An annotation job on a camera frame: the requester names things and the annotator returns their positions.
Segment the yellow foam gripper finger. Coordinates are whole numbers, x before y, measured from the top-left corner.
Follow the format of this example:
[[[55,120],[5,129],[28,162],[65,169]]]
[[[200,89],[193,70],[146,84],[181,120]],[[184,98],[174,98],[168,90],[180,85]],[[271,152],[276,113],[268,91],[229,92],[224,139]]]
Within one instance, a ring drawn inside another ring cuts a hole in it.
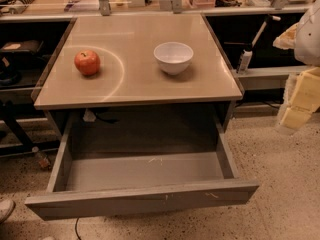
[[[279,109],[279,129],[299,130],[320,108],[320,68],[291,74]]]

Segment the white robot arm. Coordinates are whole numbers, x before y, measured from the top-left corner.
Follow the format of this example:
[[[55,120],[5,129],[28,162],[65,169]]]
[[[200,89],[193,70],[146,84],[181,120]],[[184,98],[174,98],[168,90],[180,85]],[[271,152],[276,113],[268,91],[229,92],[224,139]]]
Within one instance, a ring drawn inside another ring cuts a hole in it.
[[[278,36],[273,46],[293,49],[295,59],[309,66],[288,77],[277,115],[276,129],[292,135],[320,108],[320,0],[310,6],[298,23]]]

